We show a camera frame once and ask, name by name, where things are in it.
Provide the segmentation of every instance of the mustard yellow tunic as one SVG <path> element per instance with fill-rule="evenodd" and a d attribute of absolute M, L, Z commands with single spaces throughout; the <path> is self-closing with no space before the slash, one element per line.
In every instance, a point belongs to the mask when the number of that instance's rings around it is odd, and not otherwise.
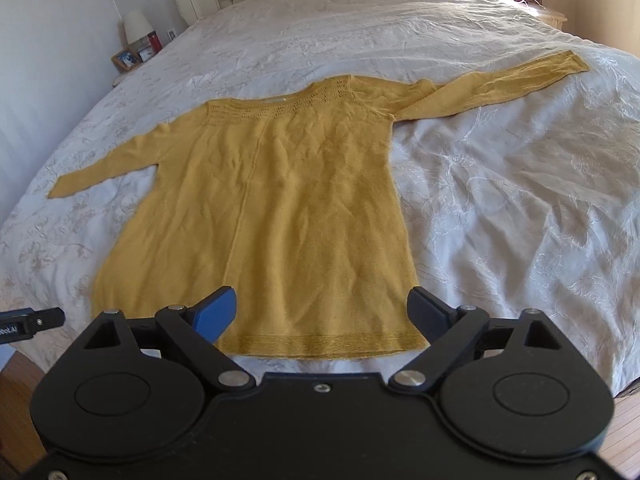
<path fill-rule="evenodd" d="M 218 342 L 230 354 L 423 348 L 405 312 L 418 280 L 387 163 L 392 124 L 506 102 L 585 70 L 564 52 L 446 85 L 345 75 L 285 96 L 214 100 L 61 176 L 49 197 L 158 165 L 95 279 L 94 314 L 151 317 L 230 285 L 238 316 Z"/>

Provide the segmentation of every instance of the sweater sleeve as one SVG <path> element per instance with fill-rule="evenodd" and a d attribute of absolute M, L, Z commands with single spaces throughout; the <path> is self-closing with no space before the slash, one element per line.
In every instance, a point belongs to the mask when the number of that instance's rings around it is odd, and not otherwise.
<path fill-rule="evenodd" d="M 73 195 L 108 178 L 158 164 L 169 143 L 175 142 L 170 124 L 159 124 L 148 134 L 133 137 L 95 164 L 59 177 L 49 198 Z"/>
<path fill-rule="evenodd" d="M 353 76 L 351 89 L 359 101 L 396 121 L 434 119 L 512 101 L 589 69 L 568 50 L 499 72 L 470 72 L 448 84 L 427 79 L 406 84 Z"/>

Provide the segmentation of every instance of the yellow sweater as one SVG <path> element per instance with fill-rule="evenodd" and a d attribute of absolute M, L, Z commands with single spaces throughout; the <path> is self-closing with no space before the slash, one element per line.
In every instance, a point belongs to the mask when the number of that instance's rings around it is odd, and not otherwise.
<path fill-rule="evenodd" d="M 446 85 L 337 76 L 261 100 L 210 101 L 61 176 L 49 197 L 158 165 L 95 279 L 94 314 L 151 317 L 221 285 L 230 354 L 355 358 L 418 349 L 417 285 L 387 165 L 395 121 L 513 100 L 588 70 L 563 52 Z"/>

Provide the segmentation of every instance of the nightstand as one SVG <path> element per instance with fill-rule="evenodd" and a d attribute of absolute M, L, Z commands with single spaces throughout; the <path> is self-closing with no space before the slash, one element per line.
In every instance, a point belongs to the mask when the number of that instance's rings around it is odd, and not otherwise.
<path fill-rule="evenodd" d="M 514 2 L 513 5 L 519 9 L 524 10 L 531 16 L 536 17 L 541 22 L 551 25 L 551 27 L 557 30 L 562 30 L 562 26 L 567 22 L 567 17 L 558 10 L 549 9 L 548 7 L 541 7 L 537 4 L 521 4 Z"/>
<path fill-rule="evenodd" d="M 136 65 L 135 67 L 133 67 L 131 70 L 129 70 L 128 72 L 123 72 L 122 74 L 120 74 L 116 79 L 113 80 L 113 87 L 116 88 L 116 86 L 118 86 L 120 83 L 122 83 L 124 81 L 124 79 L 131 73 L 135 72 L 137 69 L 139 69 L 141 66 L 143 65 L 143 63 L 140 63 L 139 65 Z"/>

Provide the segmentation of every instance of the bedspread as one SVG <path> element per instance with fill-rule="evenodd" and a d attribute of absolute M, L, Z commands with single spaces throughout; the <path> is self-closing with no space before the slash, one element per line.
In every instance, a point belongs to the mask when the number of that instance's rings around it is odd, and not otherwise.
<path fill-rule="evenodd" d="M 640 60 L 497 0 L 248 0 L 188 29 L 81 121 L 0 230 L 0 308 L 60 306 L 68 319 L 20 349 L 47 369 L 87 326 L 93 278 L 155 169 L 49 201 L 60 174 L 212 98 L 346 73 L 446 82 L 567 49 L 591 72 L 512 103 L 397 124 L 390 164 L 422 286 L 492 316 L 544 310 L 617 393 L 640 376 Z M 388 375 L 411 357 L 236 359 L 255 374 Z"/>

